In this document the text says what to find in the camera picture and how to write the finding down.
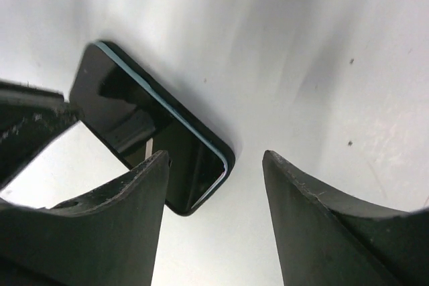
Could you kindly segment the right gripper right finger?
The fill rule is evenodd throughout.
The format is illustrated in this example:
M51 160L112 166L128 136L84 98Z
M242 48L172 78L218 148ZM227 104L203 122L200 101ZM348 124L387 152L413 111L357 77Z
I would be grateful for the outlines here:
M275 151L262 160L285 285L427 285L428 211L360 200Z

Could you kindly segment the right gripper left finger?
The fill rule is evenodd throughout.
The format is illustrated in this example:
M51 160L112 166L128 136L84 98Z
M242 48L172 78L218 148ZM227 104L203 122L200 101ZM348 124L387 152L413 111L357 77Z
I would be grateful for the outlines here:
M51 209L1 203L2 285L150 285L169 179L157 152Z

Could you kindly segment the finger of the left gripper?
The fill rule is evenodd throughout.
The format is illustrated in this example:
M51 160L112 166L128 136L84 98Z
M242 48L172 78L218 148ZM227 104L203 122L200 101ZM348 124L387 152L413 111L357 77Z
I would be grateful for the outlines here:
M1 187L81 116L59 92L1 81Z

